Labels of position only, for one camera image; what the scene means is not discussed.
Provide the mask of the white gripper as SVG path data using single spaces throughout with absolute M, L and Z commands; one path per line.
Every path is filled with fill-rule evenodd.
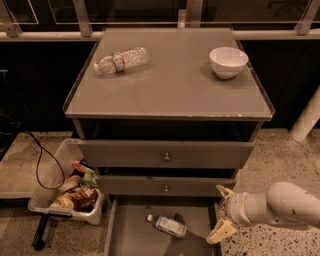
M 222 197 L 227 200 L 227 216 L 229 219 L 220 218 L 214 229 L 208 234 L 206 241 L 209 244 L 217 244 L 222 240 L 232 236 L 238 231 L 238 227 L 249 227 L 252 222 L 245 211 L 245 201 L 247 192 L 235 193 L 222 185 L 216 186 Z

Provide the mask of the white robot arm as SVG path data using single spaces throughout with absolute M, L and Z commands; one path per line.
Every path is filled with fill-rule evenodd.
M 259 193 L 235 193 L 222 185 L 217 189 L 225 199 L 227 215 L 208 234 L 209 244 L 258 224 L 294 230 L 320 228 L 320 200 L 293 183 L 276 182 Z

